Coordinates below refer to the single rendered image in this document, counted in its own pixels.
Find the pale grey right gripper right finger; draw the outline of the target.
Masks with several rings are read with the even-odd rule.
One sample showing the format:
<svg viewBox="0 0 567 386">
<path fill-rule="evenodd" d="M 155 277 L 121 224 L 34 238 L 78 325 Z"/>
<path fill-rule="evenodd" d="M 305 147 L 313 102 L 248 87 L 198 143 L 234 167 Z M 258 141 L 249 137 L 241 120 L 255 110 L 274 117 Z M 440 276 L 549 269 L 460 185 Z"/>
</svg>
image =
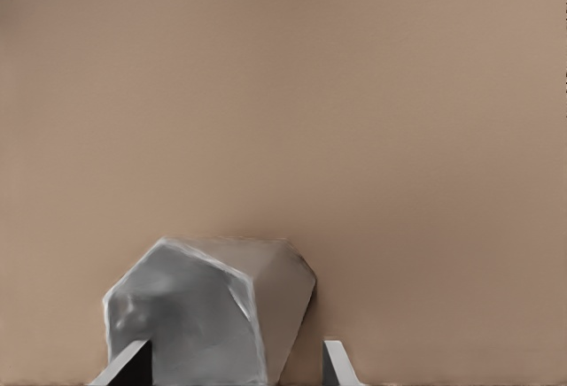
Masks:
<svg viewBox="0 0 567 386">
<path fill-rule="evenodd" d="M 363 386 L 339 340 L 322 341 L 322 386 Z"/>
</svg>

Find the grey faceted cup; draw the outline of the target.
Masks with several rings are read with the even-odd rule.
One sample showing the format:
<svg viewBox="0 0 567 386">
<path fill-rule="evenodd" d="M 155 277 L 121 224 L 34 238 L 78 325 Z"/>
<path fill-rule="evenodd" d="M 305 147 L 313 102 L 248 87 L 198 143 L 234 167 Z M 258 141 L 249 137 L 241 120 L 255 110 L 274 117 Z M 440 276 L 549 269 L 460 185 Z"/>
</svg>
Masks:
<svg viewBox="0 0 567 386">
<path fill-rule="evenodd" d="M 315 285 L 284 239 L 164 236 L 104 296 L 108 357 L 148 340 L 155 386 L 274 386 Z"/>
</svg>

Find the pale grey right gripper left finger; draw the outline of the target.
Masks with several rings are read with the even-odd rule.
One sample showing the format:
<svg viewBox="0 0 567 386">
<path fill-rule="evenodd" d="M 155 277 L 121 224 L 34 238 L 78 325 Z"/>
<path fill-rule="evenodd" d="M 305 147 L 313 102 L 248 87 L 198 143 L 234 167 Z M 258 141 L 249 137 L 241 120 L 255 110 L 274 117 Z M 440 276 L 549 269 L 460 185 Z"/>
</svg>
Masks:
<svg viewBox="0 0 567 386">
<path fill-rule="evenodd" d="M 88 386 L 153 386 L 151 341 L 130 343 Z"/>
</svg>

